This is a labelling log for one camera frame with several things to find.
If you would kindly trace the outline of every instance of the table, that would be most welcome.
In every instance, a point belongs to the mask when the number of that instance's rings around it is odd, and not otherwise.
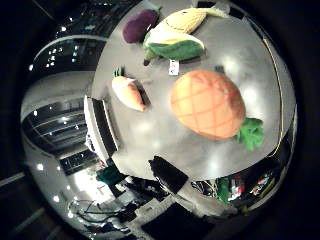
[[[161,19],[170,13],[190,7],[189,1],[154,0],[163,6]],[[276,146],[280,121],[280,92],[270,53],[256,32],[237,18],[208,16],[193,35],[202,40],[206,52],[198,59],[180,62],[180,74],[194,69],[223,68],[238,86],[247,116],[264,121],[265,140],[249,152],[234,139],[212,141],[184,127],[169,107],[171,87],[179,76],[169,76],[169,60],[157,58],[143,66],[141,44],[127,44],[122,29],[128,18],[148,7],[142,1],[132,8],[114,29],[102,52],[92,85],[92,97],[110,104],[113,128],[120,147],[113,160],[120,172],[154,179],[148,160],[161,156],[185,172],[191,180],[215,179],[252,166]],[[295,109],[290,75],[281,58],[270,47],[278,67],[282,86],[284,130],[289,128]],[[112,74],[125,66],[126,76],[143,86],[150,105],[144,112],[124,106],[111,88]]]

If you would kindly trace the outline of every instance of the purple eggplant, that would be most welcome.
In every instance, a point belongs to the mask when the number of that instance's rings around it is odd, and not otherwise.
[[[147,32],[155,27],[159,13],[155,10],[145,9],[129,19],[123,28],[122,35],[127,43],[143,41]]]

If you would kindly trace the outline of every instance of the orange toy fruit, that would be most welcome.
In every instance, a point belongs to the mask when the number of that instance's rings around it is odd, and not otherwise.
[[[212,71],[194,70],[181,76],[172,88],[170,104],[182,124],[213,140],[235,136],[246,118],[237,86]]]

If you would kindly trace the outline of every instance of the toy vegetable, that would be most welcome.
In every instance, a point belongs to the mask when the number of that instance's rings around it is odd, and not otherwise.
[[[223,11],[216,8],[188,8],[181,11],[177,11],[169,15],[163,21],[161,21],[151,32],[149,32],[144,40],[144,49],[145,60],[144,65],[148,65],[150,60],[160,55],[162,57],[170,58],[170,49],[172,46],[169,44],[167,38],[161,38],[165,34],[175,34],[176,41],[175,44],[179,44],[179,41],[184,41],[186,39],[185,35],[179,34],[190,34],[192,33],[205,19],[207,14],[218,17],[228,17]],[[161,52],[157,52],[154,50],[153,43],[155,44],[165,44],[168,46],[163,46],[163,48],[168,47],[166,49],[166,55],[161,54]],[[195,57],[194,54],[188,55],[187,52],[181,53],[184,59]]]
[[[249,150],[262,144],[262,121],[245,117],[238,88],[223,74],[206,70],[184,74],[174,83],[170,104],[178,120],[203,137],[236,136]]]
[[[204,51],[204,44],[199,39],[184,33],[155,33],[145,45],[149,53],[177,61],[197,57]]]
[[[135,80],[122,75],[123,68],[117,69],[114,72],[112,80],[113,91],[124,105],[138,111],[143,111],[146,106],[142,102],[137,86],[133,83]]]
[[[159,18],[159,9],[145,9],[134,15],[126,23],[122,36],[127,43],[136,43],[144,39],[147,32],[154,28]]]

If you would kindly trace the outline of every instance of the label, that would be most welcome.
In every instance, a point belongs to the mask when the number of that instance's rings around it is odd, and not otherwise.
[[[170,60],[169,75],[170,76],[179,75],[179,61]]]

